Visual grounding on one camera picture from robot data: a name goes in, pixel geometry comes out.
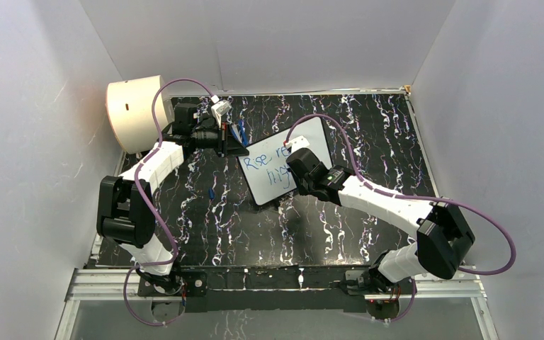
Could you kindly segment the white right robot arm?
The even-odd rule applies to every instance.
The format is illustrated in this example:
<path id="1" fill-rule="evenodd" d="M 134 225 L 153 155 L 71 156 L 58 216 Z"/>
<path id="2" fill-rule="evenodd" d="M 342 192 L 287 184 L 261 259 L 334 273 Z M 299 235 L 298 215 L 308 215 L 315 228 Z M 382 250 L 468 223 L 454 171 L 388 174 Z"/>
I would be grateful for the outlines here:
<path id="1" fill-rule="evenodd" d="M 328 169 L 308 148 L 293 152 L 287 165 L 301 195 L 360 210 L 414 239 L 409 246 L 381 254 L 359 285 L 370 283 L 379 293 L 389 293 L 399 281 L 423 273 L 451 279 L 475 242 L 455 204 L 383 195 L 362 183 L 352 169 Z"/>

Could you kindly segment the black framed whiteboard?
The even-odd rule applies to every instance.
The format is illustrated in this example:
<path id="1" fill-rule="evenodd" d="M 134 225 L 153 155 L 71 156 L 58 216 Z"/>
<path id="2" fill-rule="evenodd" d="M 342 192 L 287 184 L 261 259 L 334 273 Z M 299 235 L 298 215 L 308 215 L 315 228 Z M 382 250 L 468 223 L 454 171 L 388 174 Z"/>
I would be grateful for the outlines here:
<path id="1" fill-rule="evenodd" d="M 332 161 L 326 127 L 327 124 L 321 118 L 311 118 L 297 125 L 290 137 L 304 137 L 317 158 L 330 168 Z M 289 129 L 286 128 L 255 142 L 247 147 L 249 155 L 238 158 L 244 179 L 257 205 L 263 205 L 296 189 L 286 164 L 290 152 L 283 144 L 288 134 Z"/>

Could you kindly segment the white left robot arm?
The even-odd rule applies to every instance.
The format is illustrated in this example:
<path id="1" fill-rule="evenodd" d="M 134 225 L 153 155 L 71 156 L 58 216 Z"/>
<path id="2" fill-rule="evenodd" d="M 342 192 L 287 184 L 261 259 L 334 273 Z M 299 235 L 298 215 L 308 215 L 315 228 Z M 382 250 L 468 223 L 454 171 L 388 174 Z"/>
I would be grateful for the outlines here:
<path id="1" fill-rule="evenodd" d="M 156 278 L 156 286 L 167 295 L 182 289 L 183 276 L 173 269 L 178 247 L 167 226 L 163 230 L 172 249 L 167 250 L 155 234 L 164 224 L 153 202 L 153 193 L 164 179 L 197 149 L 211 149 L 219 157 L 248 155 L 235 124 L 222 119 L 231 104 L 220 100 L 211 114 L 199 118 L 193 104 L 174 107 L 174 121 L 156 124 L 157 140 L 145 158 L 119 176 L 106 176 L 99 188 L 96 231 L 130 253 L 137 270 Z"/>

